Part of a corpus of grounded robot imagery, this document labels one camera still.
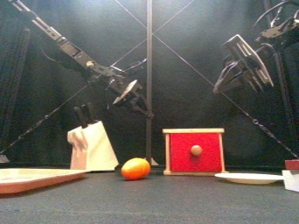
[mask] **wooden knife block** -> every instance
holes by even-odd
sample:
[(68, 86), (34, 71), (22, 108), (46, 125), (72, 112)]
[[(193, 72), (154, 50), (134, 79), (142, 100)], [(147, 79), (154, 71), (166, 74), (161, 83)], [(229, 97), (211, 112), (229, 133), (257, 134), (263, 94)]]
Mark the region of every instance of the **wooden knife block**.
[(91, 124), (86, 129), (78, 127), (68, 132), (72, 144), (72, 170), (114, 171), (118, 157), (114, 152), (103, 122)]

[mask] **tray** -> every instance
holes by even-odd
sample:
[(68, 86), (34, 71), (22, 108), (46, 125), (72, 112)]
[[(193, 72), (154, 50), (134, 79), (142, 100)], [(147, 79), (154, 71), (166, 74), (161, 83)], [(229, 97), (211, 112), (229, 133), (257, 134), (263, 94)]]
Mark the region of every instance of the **tray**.
[(86, 170), (0, 169), (0, 193), (20, 193), (83, 178)]

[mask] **metal pole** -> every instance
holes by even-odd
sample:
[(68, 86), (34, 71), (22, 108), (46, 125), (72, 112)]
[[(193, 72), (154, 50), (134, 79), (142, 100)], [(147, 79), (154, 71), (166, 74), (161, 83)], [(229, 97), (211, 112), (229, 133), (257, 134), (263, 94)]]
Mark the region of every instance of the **metal pole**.
[(153, 165), (153, 29), (154, 29), (154, 6), (153, 0), (147, 0), (147, 111), (148, 117), (146, 119), (146, 160)]
[[(265, 0), (265, 8), (266, 11), (271, 9), (271, 1)], [(270, 23), (274, 19), (271, 15), (267, 15), (267, 23), (270, 26)], [(275, 68), (277, 68), (277, 73), (278, 73), (278, 79), (281, 83), (281, 93), (283, 97), (283, 103), (285, 103), (285, 115), (286, 115), (286, 120), (287, 120), (287, 128), (289, 128), (289, 133), (291, 137), (291, 141), (295, 143), (295, 148), (298, 147), (298, 138), (297, 138), (297, 131), (295, 131), (295, 116), (294, 116), (294, 111), (291, 107), (291, 99), (290, 99), (290, 94), (287, 91), (287, 80), (286, 80), (286, 68), (283, 65), (283, 55), (281, 52), (275, 54)]]

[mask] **black cable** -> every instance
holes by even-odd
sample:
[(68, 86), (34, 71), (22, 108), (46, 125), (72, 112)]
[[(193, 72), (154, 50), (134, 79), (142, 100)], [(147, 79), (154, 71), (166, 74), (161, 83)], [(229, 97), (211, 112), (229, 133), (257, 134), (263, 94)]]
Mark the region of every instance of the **black cable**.
[(273, 12), (277, 8), (279, 8), (281, 6), (283, 6), (285, 4), (293, 4), (295, 6), (299, 6), (299, 3), (294, 2), (294, 1), (285, 1), (282, 3), (279, 3), (278, 5), (275, 5), (270, 10), (267, 10), (265, 12), (265, 14), (259, 17), (259, 19), (257, 20), (255, 24), (254, 24), (254, 28), (257, 27), (259, 21), (262, 20), (262, 18), (270, 13)]

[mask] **white object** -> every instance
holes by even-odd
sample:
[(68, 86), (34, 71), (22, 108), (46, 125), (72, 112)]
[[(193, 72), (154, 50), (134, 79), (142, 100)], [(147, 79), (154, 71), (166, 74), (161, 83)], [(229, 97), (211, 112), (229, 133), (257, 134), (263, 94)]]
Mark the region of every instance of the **white object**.
[(83, 178), (86, 172), (63, 169), (2, 169), (0, 193), (20, 193)]
[(114, 171), (118, 157), (114, 152), (103, 122), (91, 124), (86, 129), (78, 127), (68, 132), (72, 144), (72, 170)]
[(262, 173), (218, 173), (215, 177), (229, 180), (234, 183), (250, 185), (266, 185), (283, 180), (282, 175), (271, 175)]
[(285, 189), (299, 192), (299, 171), (283, 171)]

